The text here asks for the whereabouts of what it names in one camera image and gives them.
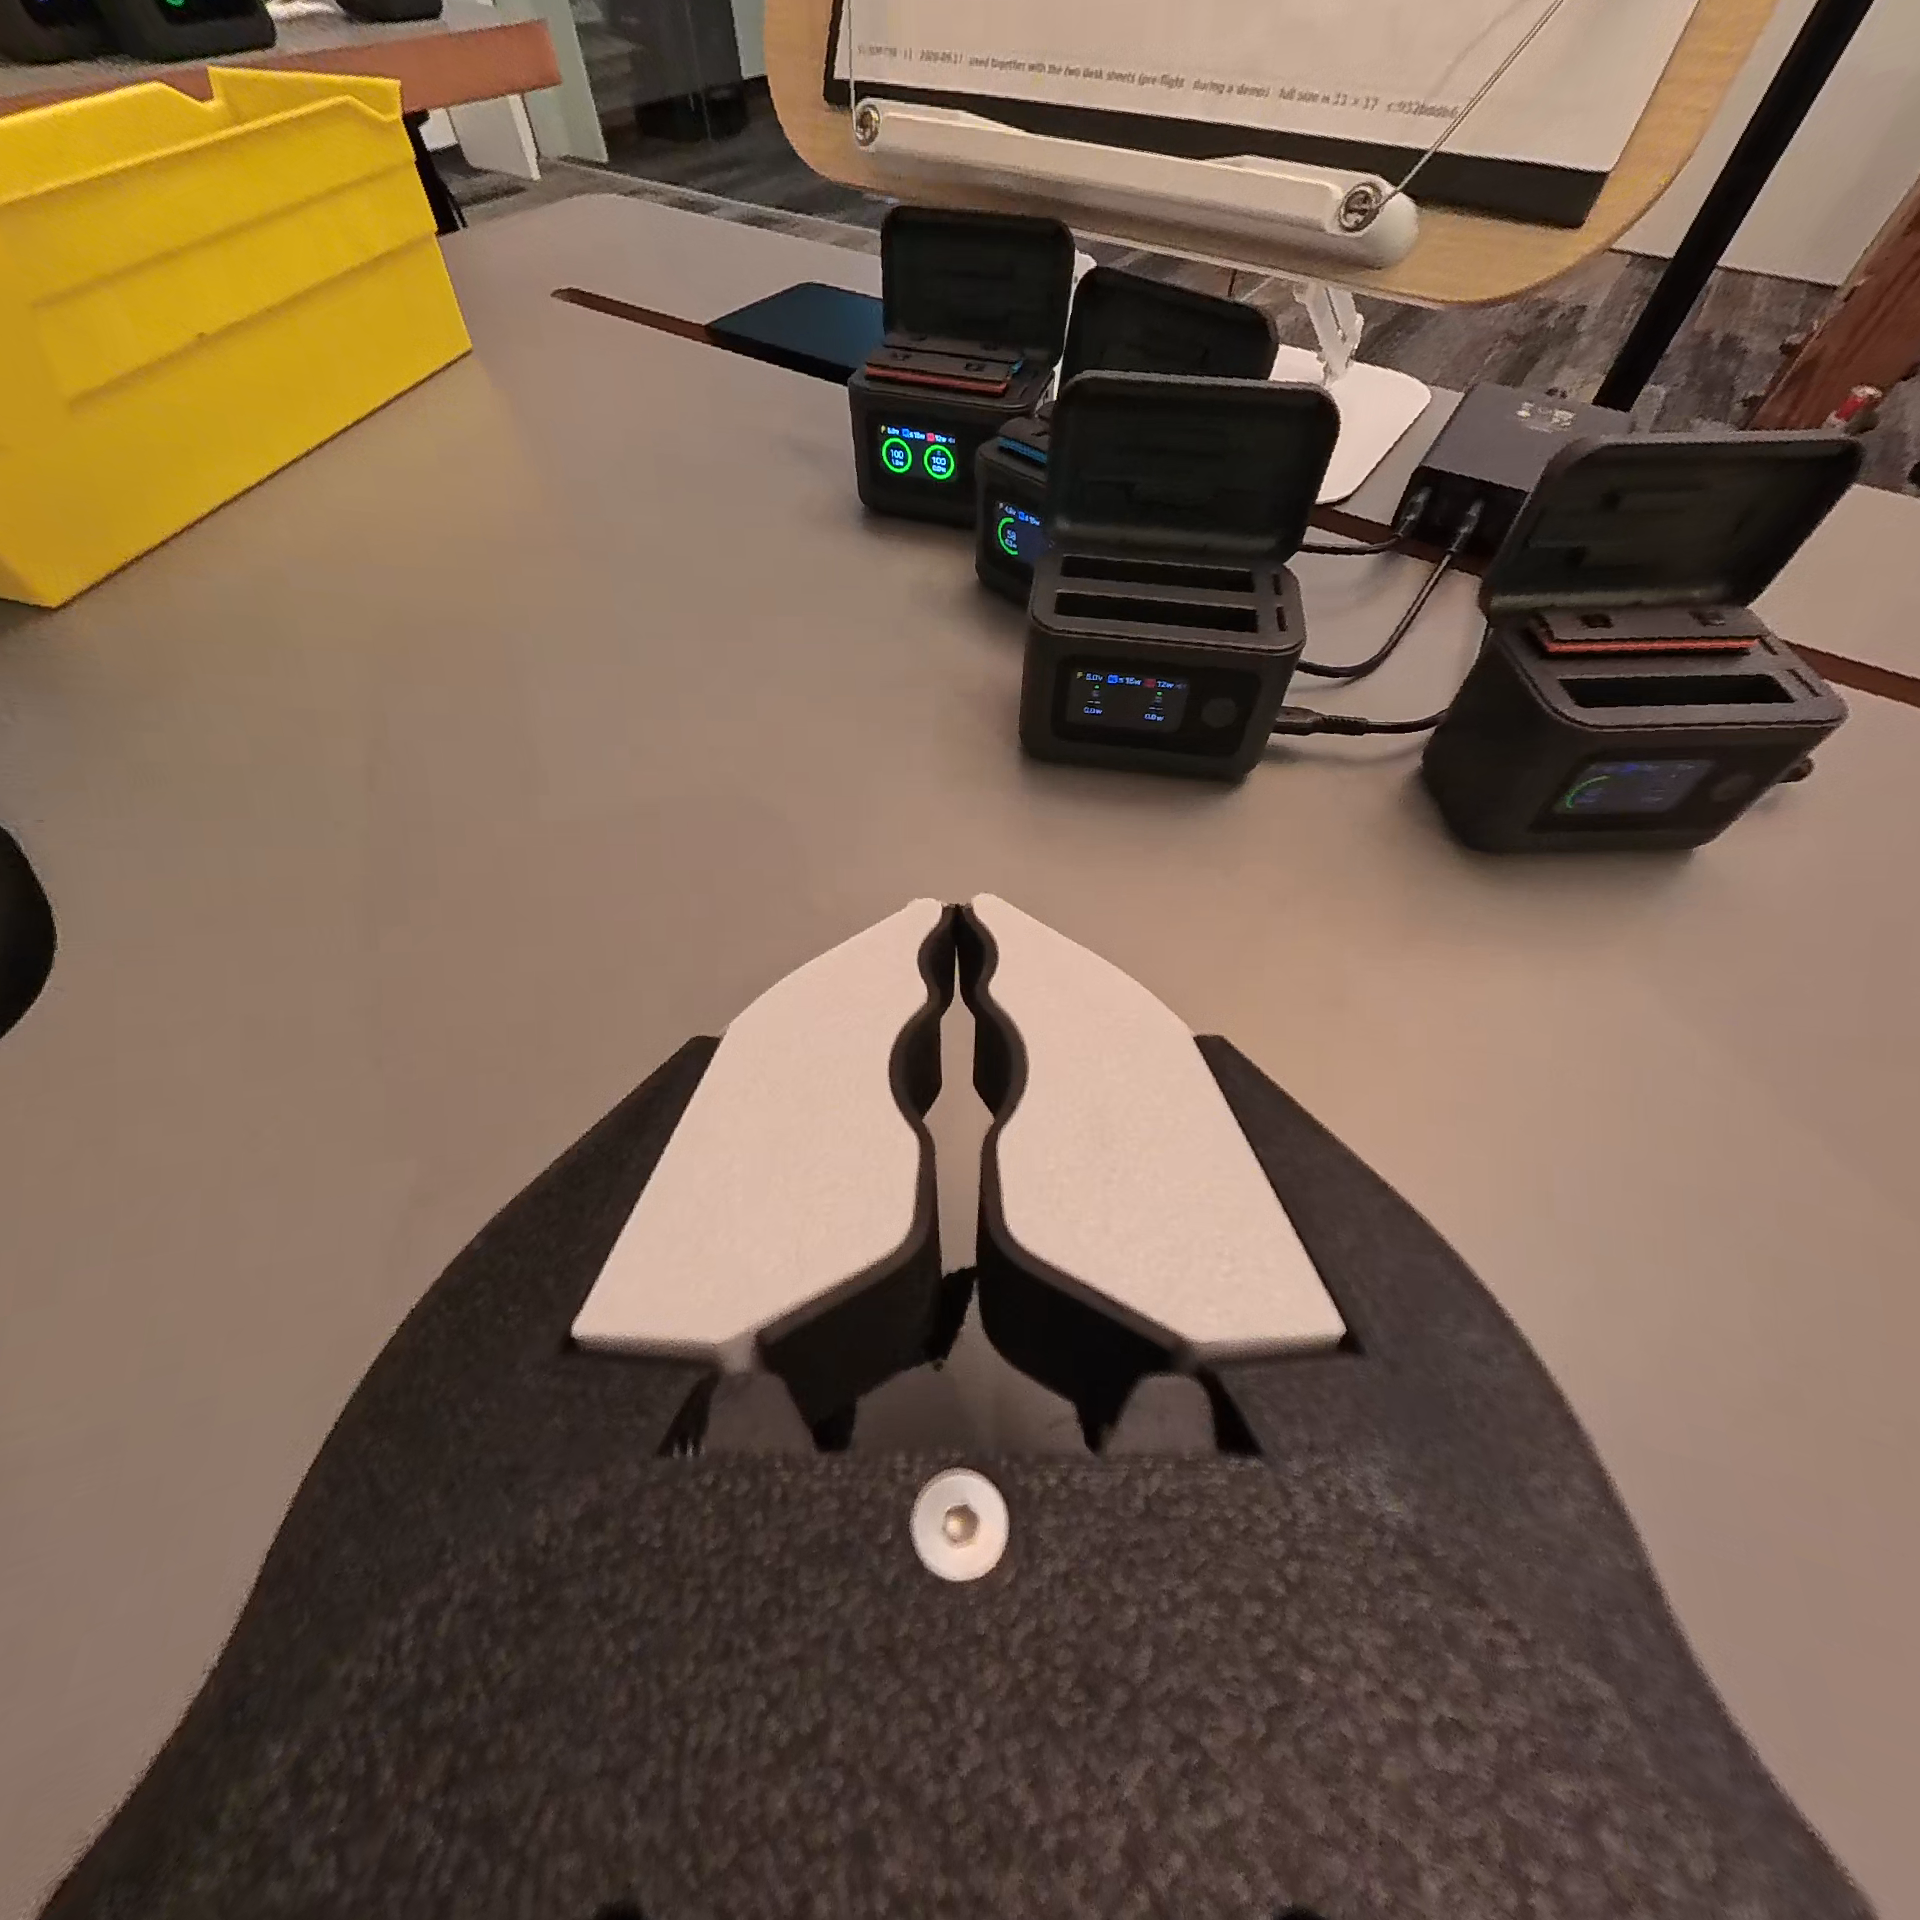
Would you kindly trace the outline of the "white instruction sheet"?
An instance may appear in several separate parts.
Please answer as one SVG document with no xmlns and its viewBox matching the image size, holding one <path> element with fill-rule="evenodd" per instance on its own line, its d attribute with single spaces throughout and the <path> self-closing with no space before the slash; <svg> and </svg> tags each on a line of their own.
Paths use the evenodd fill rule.
<svg viewBox="0 0 1920 1920">
<path fill-rule="evenodd" d="M 1253 134 L 1367 156 L 1602 181 L 1692 3 L 833 3 L 823 97 L 1078 116 L 1128 137 Z"/>
</svg>

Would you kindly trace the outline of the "black battery charging case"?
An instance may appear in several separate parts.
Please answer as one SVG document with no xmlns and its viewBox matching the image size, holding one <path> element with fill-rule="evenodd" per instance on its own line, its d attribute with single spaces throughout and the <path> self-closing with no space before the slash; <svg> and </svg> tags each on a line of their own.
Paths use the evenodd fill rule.
<svg viewBox="0 0 1920 1920">
<path fill-rule="evenodd" d="M 1846 701 L 1770 627 L 1746 655 L 1545 659 L 1535 613 L 1746 609 L 1859 466 L 1841 431 L 1568 443 L 1479 578 L 1482 640 L 1422 786 L 1472 851 L 1692 851 L 1807 778 Z"/>
<path fill-rule="evenodd" d="M 1078 373 L 1270 377 L 1274 321 L 1243 303 L 1116 267 L 1074 279 L 1047 392 L 973 455 L 973 578 L 1026 605 L 1043 555 L 1052 405 Z"/>
<path fill-rule="evenodd" d="M 1308 648 L 1324 384 L 1091 369 L 1052 409 L 1020 750 L 1243 782 Z"/>
<path fill-rule="evenodd" d="M 1060 219 L 892 203 L 880 224 L 882 345 L 1060 362 L 1074 245 Z M 1027 409 L 848 380 L 856 494 L 871 513 L 973 529 L 973 455 Z"/>
<path fill-rule="evenodd" d="M 5 3 L 9 63 L 184 63 L 276 46 L 268 3 Z"/>
</svg>

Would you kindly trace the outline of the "yellow plastic bin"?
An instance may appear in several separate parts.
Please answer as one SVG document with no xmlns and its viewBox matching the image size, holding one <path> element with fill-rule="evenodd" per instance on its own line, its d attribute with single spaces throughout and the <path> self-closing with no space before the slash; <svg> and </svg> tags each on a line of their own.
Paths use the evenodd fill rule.
<svg viewBox="0 0 1920 1920">
<path fill-rule="evenodd" d="M 391 78 L 5 119 L 5 600 L 64 609 L 468 359 Z"/>
</svg>

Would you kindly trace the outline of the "black quilted pad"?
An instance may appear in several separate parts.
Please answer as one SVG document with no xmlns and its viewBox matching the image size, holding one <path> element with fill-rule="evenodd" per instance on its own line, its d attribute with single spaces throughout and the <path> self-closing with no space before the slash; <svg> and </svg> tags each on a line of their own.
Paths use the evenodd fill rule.
<svg viewBox="0 0 1920 1920">
<path fill-rule="evenodd" d="M 53 911 L 18 841 L 5 828 L 5 1036 L 40 1002 L 58 951 Z"/>
</svg>

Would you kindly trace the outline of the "wooden post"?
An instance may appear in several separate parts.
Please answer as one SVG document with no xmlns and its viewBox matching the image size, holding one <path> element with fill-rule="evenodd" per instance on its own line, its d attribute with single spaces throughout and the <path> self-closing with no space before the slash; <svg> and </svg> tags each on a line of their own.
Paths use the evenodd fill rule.
<svg viewBox="0 0 1920 1920">
<path fill-rule="evenodd" d="M 1756 431 L 1821 427 L 1853 390 L 1893 392 L 1914 373 L 1914 257 L 1857 271 L 1746 417 Z"/>
</svg>

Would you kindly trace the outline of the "black camera battery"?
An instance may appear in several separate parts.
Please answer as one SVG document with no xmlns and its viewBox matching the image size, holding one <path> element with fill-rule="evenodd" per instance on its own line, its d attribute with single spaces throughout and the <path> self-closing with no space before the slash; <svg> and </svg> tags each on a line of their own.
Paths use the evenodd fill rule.
<svg viewBox="0 0 1920 1920">
<path fill-rule="evenodd" d="M 1604 609 L 1535 613 L 1531 644 L 1545 659 L 1667 659 L 1667 655 L 1746 655 L 1770 627 L 1746 609 Z"/>
<path fill-rule="evenodd" d="M 1032 409 L 1047 384 L 1052 364 L 1027 364 L 1020 359 L 939 352 L 939 349 L 882 349 L 869 373 L 892 384 L 914 384 L 934 392 L 956 392 L 969 401 L 992 401 L 1009 409 Z"/>
</svg>

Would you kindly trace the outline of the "dark flat pad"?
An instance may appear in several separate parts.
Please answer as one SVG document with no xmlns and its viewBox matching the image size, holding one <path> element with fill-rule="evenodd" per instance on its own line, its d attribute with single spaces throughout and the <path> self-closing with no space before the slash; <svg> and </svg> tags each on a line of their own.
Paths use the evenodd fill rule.
<svg viewBox="0 0 1920 1920">
<path fill-rule="evenodd" d="M 793 283 L 719 316 L 705 321 L 705 338 L 739 359 L 848 384 L 871 349 L 882 345 L 882 297 L 828 283 Z"/>
</svg>

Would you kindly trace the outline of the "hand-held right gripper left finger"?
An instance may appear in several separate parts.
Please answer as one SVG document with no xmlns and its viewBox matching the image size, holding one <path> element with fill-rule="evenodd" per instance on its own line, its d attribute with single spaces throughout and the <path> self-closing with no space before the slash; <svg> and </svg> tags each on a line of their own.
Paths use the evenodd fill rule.
<svg viewBox="0 0 1920 1920">
<path fill-rule="evenodd" d="M 950 906 L 810 958 L 719 1036 L 573 1317 L 599 1355 L 869 1392 L 914 1365 L 943 1256 L 934 1152 Z"/>
</svg>

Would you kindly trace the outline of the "black multi-port power hub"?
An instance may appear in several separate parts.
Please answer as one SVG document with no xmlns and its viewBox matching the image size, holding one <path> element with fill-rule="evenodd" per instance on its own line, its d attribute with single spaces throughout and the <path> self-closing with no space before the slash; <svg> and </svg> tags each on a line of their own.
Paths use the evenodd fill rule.
<svg viewBox="0 0 1920 1920">
<path fill-rule="evenodd" d="M 1396 533 L 1444 550 L 1472 517 L 1463 555 L 1496 555 L 1545 462 L 1568 443 L 1626 436 L 1630 414 L 1502 384 L 1468 390 L 1412 466 Z"/>
</svg>

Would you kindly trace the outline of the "black pole stand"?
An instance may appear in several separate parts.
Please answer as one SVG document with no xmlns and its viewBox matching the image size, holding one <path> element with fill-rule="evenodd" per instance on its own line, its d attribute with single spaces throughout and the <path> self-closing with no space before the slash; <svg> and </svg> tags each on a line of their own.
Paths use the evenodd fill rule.
<svg viewBox="0 0 1920 1920">
<path fill-rule="evenodd" d="M 1592 401 L 1636 409 L 1721 271 L 1836 292 L 1914 190 L 1914 3 L 1774 3 L 1700 151 L 1612 245 L 1662 261 Z"/>
</svg>

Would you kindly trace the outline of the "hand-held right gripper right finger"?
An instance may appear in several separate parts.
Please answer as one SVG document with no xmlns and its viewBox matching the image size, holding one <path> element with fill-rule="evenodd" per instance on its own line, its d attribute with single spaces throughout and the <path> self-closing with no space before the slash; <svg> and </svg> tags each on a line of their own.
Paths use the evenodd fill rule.
<svg viewBox="0 0 1920 1920">
<path fill-rule="evenodd" d="M 1054 1397 L 1329 1355 L 1348 1320 L 1192 1029 L 1001 894 L 969 898 L 973 1093 L 989 1112 L 973 1295 Z"/>
</svg>

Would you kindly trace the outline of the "white stand base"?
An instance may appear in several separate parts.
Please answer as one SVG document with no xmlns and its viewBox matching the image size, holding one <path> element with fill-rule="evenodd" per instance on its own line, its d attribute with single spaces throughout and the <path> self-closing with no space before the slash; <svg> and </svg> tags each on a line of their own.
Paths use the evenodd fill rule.
<svg viewBox="0 0 1920 1920">
<path fill-rule="evenodd" d="M 1281 345 L 1269 380 L 1316 384 L 1329 396 L 1340 436 L 1316 503 L 1340 507 L 1418 423 L 1427 405 L 1427 384 L 1357 359 L 1367 321 L 1348 287 L 1291 275 L 1285 287 L 1308 316 L 1311 345 Z"/>
</svg>

